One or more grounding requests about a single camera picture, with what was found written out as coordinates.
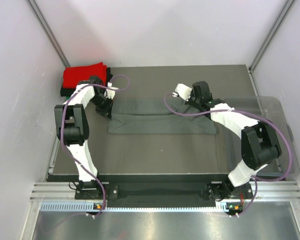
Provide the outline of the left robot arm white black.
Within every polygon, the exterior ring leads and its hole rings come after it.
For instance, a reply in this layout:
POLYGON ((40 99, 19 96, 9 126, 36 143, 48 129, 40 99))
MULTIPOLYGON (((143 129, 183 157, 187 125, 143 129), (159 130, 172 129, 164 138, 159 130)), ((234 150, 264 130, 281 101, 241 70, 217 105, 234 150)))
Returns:
POLYGON ((99 180, 88 146, 90 127, 86 107, 92 102, 97 113, 110 120, 117 90, 111 82, 102 85, 101 79, 91 77, 80 81, 69 99, 54 107, 57 138, 78 170, 78 183, 74 185, 77 200, 105 197, 105 189, 99 180))

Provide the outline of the grey t shirt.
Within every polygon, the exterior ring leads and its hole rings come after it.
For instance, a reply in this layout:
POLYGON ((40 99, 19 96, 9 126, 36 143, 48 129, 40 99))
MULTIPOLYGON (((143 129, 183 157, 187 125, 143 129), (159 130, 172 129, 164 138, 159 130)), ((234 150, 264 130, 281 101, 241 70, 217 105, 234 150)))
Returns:
POLYGON ((131 98, 114 102, 107 132, 116 135, 215 135, 218 130, 214 122, 204 115, 174 114, 162 98, 131 98))

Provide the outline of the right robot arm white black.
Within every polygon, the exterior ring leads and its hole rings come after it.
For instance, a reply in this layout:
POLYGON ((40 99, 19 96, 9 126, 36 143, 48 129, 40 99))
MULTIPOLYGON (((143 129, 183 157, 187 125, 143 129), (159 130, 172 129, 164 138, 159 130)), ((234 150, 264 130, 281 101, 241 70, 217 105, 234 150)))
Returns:
POLYGON ((282 155, 275 129, 268 123, 234 112, 225 101, 213 98, 207 82, 199 81, 192 87, 179 83, 176 93, 199 112, 207 112, 208 118, 223 125, 241 140, 241 161, 221 184, 218 201, 235 198, 250 178, 282 155))

